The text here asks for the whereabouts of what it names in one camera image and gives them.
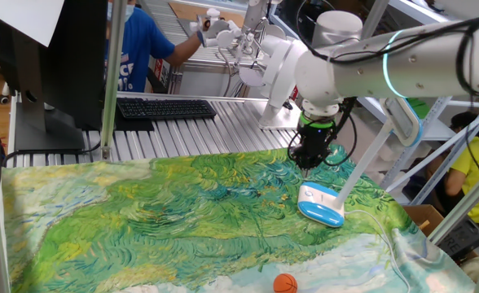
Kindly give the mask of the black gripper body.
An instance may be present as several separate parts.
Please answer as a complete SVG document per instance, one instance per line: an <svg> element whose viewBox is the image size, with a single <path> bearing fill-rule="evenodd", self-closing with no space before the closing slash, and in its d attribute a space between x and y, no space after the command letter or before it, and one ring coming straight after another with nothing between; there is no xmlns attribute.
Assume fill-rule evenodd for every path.
<svg viewBox="0 0 479 293"><path fill-rule="evenodd" d="M324 159L328 153L328 139L334 133L334 127L317 128L312 125L298 127L300 141L295 147L295 158L299 160Z"/></svg>

